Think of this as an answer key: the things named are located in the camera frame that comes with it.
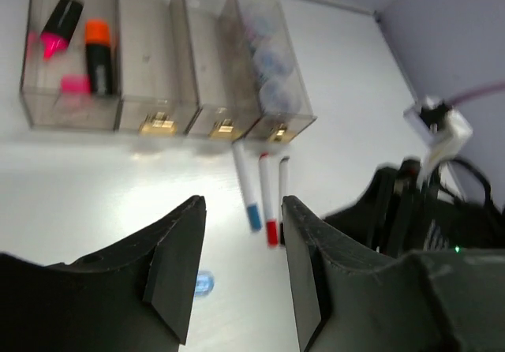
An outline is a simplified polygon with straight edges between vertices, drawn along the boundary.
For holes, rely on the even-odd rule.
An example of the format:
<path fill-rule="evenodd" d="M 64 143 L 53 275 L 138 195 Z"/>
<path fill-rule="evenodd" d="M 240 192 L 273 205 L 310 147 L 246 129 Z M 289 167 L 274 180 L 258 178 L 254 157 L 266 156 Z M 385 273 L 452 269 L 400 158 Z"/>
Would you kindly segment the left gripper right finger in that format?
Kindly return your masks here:
<path fill-rule="evenodd" d="M 504 253 L 379 254 L 288 196 L 285 247 L 302 351 L 501 351 Z"/>

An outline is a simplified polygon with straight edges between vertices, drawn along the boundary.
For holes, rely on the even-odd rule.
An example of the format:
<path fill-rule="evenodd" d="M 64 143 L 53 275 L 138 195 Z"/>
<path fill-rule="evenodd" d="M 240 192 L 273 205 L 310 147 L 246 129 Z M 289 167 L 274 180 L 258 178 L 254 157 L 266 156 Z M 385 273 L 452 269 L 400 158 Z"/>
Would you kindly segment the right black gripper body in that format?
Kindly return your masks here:
<path fill-rule="evenodd" d="M 481 202 L 463 200 L 441 182 L 441 169 L 458 165 L 481 184 Z M 504 214 L 492 200 L 489 180 L 469 161 L 445 159 L 421 186 L 421 163 L 404 159 L 398 168 L 379 167 L 355 204 L 324 222 L 370 249 L 390 257 L 410 250 L 502 249 Z"/>

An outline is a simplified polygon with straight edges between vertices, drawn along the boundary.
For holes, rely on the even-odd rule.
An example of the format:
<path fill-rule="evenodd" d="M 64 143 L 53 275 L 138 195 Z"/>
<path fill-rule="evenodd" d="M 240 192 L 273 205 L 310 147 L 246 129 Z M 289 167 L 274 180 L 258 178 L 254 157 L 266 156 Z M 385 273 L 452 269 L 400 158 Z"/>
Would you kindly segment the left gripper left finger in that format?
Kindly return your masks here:
<path fill-rule="evenodd" d="M 176 351 L 186 343 L 206 222 L 193 196 L 71 264 L 1 255 L 4 351 Z"/>

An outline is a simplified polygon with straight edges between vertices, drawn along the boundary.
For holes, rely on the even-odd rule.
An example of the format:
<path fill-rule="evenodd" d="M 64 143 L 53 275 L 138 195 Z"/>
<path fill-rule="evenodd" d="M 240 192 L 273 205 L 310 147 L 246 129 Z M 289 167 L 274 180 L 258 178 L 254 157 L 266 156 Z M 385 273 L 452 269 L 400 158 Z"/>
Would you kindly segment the blue utility knife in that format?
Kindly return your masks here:
<path fill-rule="evenodd" d="M 196 276 L 196 285 L 194 290 L 195 298 L 202 298 L 208 296 L 215 285 L 215 279 L 209 271 L 198 271 Z"/>

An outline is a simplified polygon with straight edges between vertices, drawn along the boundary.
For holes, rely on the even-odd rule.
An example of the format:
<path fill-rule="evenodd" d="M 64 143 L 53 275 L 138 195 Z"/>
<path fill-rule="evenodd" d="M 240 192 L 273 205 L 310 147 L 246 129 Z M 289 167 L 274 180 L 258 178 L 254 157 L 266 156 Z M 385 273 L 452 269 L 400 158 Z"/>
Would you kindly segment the black-capped white pen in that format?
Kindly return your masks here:
<path fill-rule="evenodd" d="M 283 215 L 282 215 L 282 201 L 283 197 L 287 194 L 288 177 L 289 177 L 289 156 L 284 156 L 279 162 L 279 237 L 280 245 L 285 245 L 284 231 L 283 231 Z"/>

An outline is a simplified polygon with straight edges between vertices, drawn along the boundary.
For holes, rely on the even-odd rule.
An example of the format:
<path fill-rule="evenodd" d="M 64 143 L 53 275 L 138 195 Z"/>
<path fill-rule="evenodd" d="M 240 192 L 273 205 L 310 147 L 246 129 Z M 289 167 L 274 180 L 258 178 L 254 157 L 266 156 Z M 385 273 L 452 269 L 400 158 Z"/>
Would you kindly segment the blue-capped white pen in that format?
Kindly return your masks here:
<path fill-rule="evenodd" d="M 236 140 L 232 143 L 232 152 L 249 225 L 252 232 L 258 232 L 262 228 L 262 222 L 260 220 L 258 201 L 253 192 L 253 185 L 246 164 L 243 140 Z"/>

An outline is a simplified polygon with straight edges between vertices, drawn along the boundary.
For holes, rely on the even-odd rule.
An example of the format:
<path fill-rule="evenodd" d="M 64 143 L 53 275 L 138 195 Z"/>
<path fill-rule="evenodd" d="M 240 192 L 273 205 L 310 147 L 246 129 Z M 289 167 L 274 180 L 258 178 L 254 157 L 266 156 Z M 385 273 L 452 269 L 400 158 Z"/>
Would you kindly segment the red-capped white pen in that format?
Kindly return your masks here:
<path fill-rule="evenodd" d="M 277 231 L 277 218 L 273 208 L 274 203 L 271 197 L 269 163 L 269 154 L 267 152 L 261 153 L 259 157 L 260 189 L 266 225 L 267 244 L 269 247 L 276 247 L 279 244 L 279 234 Z"/>

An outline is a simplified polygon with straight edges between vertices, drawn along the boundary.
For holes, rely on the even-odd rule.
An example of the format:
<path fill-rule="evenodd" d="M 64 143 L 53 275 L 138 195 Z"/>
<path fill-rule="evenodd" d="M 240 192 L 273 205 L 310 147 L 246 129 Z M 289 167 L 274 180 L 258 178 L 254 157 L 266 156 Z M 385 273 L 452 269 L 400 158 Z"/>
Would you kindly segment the paper clip jar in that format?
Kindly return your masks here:
<path fill-rule="evenodd" d="M 245 36 L 250 43 L 272 37 L 280 27 L 279 17 L 273 10 L 248 6 L 242 10 Z"/>
<path fill-rule="evenodd" d="M 301 97 L 285 81 L 272 78 L 259 91 L 262 109 L 272 113 L 296 114 L 301 109 Z"/>
<path fill-rule="evenodd" d="M 253 55 L 257 73 L 263 77 L 288 77 L 294 70 L 290 51 L 279 44 L 263 44 Z"/>

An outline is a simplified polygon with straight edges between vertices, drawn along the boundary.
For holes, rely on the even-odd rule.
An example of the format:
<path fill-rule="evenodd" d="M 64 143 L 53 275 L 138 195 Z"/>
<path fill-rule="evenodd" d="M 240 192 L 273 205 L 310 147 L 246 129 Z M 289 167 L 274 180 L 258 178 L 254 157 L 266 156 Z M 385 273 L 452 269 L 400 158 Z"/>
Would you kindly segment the orange highlighter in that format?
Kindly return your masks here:
<path fill-rule="evenodd" d="M 114 94 L 110 29 L 103 19 L 90 19 L 84 28 L 86 68 L 92 94 Z"/>

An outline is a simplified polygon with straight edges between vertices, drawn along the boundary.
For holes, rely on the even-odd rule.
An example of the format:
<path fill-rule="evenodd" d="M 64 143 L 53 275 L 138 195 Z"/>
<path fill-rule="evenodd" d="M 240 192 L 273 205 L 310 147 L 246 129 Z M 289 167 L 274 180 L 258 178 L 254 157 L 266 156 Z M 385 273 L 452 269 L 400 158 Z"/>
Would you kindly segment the pink highlighter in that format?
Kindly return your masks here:
<path fill-rule="evenodd" d="M 43 27 L 39 28 L 39 20 L 44 11 L 43 0 L 32 0 L 25 51 L 26 60 L 34 59 L 37 50 L 42 51 L 45 62 L 50 61 L 55 55 L 65 53 L 80 22 L 83 9 L 83 0 L 58 0 Z"/>

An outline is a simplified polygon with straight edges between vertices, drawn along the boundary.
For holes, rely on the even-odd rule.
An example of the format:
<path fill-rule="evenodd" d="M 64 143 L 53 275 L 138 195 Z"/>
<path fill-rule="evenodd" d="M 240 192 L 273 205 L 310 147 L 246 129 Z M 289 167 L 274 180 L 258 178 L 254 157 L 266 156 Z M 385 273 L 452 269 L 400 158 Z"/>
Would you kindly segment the clear four-compartment organizer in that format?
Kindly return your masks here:
<path fill-rule="evenodd" d="M 39 28 L 57 1 L 43 0 Z M 279 0 L 83 1 L 68 50 L 48 62 L 41 50 L 26 60 L 27 23 L 20 94 L 31 125 L 287 143 L 315 121 Z M 272 37 L 247 40 L 242 10 L 248 6 L 279 17 Z M 96 18 L 110 29 L 110 96 L 92 94 L 87 74 L 84 28 Z M 294 70 L 288 77 L 257 73 L 253 55 L 267 43 L 292 54 Z M 301 97 L 298 113 L 262 109 L 259 91 L 272 78 Z"/>

